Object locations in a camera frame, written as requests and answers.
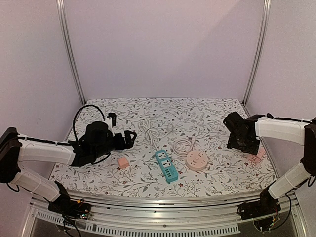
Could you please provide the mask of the teal power strip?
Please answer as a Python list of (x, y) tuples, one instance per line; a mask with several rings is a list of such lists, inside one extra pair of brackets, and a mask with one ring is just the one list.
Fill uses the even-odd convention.
[(167, 184), (178, 180), (178, 172), (173, 165), (170, 157), (165, 150), (155, 152), (156, 160), (160, 166), (161, 171), (166, 179)]

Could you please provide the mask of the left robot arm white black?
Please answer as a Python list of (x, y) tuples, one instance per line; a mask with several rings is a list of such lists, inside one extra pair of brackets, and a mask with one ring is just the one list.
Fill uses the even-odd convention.
[(61, 184), (23, 168), (22, 162), (41, 161), (83, 167), (104, 161), (112, 151), (133, 147), (136, 132), (126, 130), (113, 133), (112, 122), (97, 121), (86, 127), (81, 138), (69, 142), (55, 142), (19, 134), (15, 127), (8, 128), (0, 138), (0, 181), (15, 184), (42, 196), (62, 214), (70, 214), (73, 203)]

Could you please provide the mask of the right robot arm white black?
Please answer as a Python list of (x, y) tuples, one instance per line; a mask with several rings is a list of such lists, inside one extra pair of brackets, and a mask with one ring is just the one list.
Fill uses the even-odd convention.
[(260, 193), (255, 205), (259, 215), (266, 215), (287, 192), (316, 177), (316, 120), (274, 117), (257, 114), (243, 118), (238, 112), (228, 114), (223, 124), (230, 135), (227, 148), (257, 155), (260, 142), (266, 142), (281, 177)]

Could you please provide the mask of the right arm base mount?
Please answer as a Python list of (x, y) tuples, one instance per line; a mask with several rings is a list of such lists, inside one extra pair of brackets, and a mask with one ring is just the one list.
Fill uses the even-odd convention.
[(237, 214), (241, 216), (242, 220), (270, 215), (269, 218), (254, 221), (255, 228), (261, 232), (270, 231), (273, 228), (281, 211), (278, 199), (274, 199), (268, 189), (265, 188), (260, 193), (258, 201), (247, 201), (237, 208)]

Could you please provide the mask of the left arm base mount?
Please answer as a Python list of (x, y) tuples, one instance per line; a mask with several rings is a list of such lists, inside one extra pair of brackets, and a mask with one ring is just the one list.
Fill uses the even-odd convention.
[(86, 219), (91, 213), (92, 206), (84, 199), (71, 200), (64, 186), (57, 181), (54, 183), (59, 188), (60, 195), (55, 201), (49, 201), (48, 210), (72, 219)]

